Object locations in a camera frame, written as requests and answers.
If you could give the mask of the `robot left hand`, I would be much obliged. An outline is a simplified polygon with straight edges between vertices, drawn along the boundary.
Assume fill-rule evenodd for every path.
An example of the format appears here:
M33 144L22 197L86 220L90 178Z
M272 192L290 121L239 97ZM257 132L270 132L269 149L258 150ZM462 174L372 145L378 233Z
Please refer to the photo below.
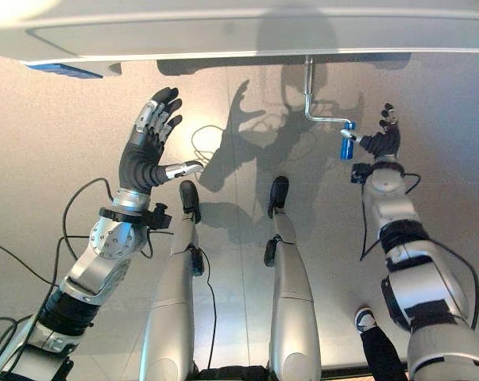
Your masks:
M157 91L144 104L133 123L120 160L121 188L149 195L153 187L203 170L203 165L196 160L160 164L169 136L183 120L176 114L181 106L179 90L175 87Z

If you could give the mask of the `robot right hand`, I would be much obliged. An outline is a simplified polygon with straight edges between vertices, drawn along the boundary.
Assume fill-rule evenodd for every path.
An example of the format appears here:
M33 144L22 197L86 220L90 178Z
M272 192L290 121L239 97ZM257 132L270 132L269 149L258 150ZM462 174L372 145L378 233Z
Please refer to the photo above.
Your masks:
M385 156L396 157L400 147L400 129L394 106L385 103L380 114L382 118L379 120L379 126L383 129L382 132L371 136L352 134L350 138L373 155L375 160Z

